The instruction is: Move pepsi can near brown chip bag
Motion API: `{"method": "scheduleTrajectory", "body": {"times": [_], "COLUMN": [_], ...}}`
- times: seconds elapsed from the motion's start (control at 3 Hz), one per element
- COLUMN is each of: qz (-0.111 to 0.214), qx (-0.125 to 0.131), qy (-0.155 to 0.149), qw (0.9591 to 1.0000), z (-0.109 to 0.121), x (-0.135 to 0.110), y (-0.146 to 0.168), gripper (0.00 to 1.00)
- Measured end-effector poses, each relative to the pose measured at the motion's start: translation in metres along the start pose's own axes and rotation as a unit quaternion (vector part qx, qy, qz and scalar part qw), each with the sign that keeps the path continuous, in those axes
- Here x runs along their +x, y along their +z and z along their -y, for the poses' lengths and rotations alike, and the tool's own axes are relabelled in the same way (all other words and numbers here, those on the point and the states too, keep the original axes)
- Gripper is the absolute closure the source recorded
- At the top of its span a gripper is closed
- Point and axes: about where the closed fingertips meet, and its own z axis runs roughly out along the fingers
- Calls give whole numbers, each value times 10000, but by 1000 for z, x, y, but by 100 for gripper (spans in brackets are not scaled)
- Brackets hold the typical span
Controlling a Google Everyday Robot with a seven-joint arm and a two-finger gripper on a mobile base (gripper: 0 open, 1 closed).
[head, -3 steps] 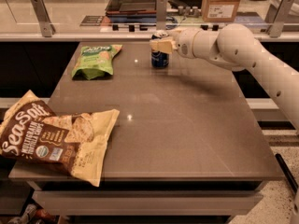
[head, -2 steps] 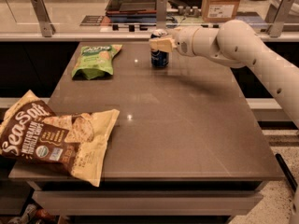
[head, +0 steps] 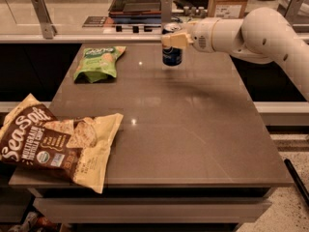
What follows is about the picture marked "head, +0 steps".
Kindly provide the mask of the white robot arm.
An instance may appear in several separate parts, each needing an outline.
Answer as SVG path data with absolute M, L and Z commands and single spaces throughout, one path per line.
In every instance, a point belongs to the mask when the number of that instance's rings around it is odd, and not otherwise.
M 302 96 L 309 100 L 309 44 L 284 16 L 258 8 L 242 19 L 208 17 L 183 23 L 175 33 L 161 36 L 165 46 L 201 52 L 224 52 L 255 64 L 276 63 Z

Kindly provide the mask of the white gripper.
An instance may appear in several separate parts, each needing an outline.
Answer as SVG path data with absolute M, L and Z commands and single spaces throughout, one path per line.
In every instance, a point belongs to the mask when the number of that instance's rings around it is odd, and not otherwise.
M 209 17 L 202 20 L 190 21 L 186 31 L 164 34 L 161 37 L 163 45 L 179 49 L 186 49 L 191 44 L 201 52 L 214 52 L 212 46 L 212 31 L 219 18 Z

